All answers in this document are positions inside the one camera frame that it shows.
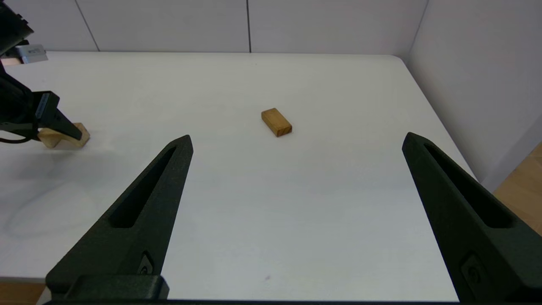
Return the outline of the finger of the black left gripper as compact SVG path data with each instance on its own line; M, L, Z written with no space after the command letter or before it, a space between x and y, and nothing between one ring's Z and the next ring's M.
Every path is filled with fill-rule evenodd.
M81 140L83 132L80 131L60 110L48 111L42 116L42 127L52 129L62 135L75 140Z

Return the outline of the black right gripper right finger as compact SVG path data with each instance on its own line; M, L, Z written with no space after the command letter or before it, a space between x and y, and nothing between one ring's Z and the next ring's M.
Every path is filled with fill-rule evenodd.
M540 302L542 238L432 141L402 151L461 302Z

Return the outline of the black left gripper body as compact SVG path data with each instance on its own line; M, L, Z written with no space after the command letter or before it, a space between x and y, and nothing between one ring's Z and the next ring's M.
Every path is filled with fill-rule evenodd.
M6 131L44 129L42 116L57 109L58 98L51 92L31 91L12 77L6 67L46 61L46 51L42 45L28 42L33 29L3 0L0 21L1 127Z

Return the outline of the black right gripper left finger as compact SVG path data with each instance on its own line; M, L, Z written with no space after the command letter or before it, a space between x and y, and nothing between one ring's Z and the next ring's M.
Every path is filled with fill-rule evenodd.
M46 275L54 295L142 295L161 271L191 164L191 137L171 141Z

